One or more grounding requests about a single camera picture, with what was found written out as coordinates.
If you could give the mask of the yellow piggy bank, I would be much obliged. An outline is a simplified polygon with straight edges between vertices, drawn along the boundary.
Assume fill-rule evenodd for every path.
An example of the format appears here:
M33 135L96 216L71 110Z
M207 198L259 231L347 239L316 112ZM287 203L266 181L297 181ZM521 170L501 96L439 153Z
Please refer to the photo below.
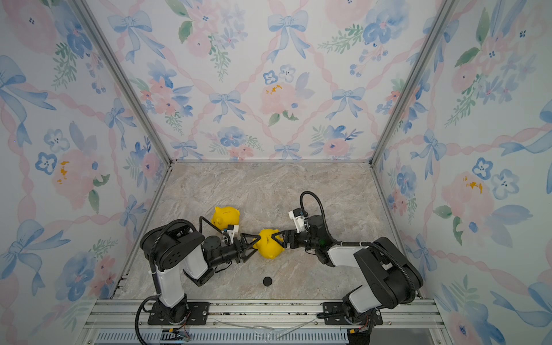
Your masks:
M211 223L219 230L228 229L229 226L236 226L239 224L240 212L233 207L216 207L214 209L214 215Z
M285 251L285 249L273 239L273 234L279 232L280 231L277 229L263 229L259 233L260 240L254 244L253 248L265 259L274 260Z

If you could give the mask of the black round rubber plug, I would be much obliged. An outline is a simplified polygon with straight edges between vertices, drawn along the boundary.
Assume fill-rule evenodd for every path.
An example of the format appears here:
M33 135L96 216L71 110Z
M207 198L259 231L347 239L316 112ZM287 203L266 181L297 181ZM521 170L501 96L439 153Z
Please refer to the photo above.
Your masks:
M262 283L265 287L269 287L271 286L271 284L273 284L273 280L271 277L265 277Z

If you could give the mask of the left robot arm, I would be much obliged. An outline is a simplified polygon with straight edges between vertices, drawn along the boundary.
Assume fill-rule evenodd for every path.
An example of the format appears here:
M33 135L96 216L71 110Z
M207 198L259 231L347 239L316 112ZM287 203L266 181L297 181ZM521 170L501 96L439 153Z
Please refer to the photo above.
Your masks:
M148 310L150 326L204 326L209 302L188 300L183 277L196 286L205 285L223 265L246 262L256 253L254 245L261 236L240 234L231 225L219 235L205 237L200 229L177 219L148 231L140 248L149 262L149 273L155 286L154 303Z

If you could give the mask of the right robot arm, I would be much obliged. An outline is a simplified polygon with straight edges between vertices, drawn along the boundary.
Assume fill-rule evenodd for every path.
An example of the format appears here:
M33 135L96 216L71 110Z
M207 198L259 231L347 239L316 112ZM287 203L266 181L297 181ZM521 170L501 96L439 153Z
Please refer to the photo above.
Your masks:
M278 231L271 239L284 249L312 251L329 267L357 268L365 280L343 297L336 311L323 312L320 317L338 318L351 325L372 323L379 309L411 303L423 287L421 273L387 237L373 242L339 241L323 216L300 215L293 221L294 230Z

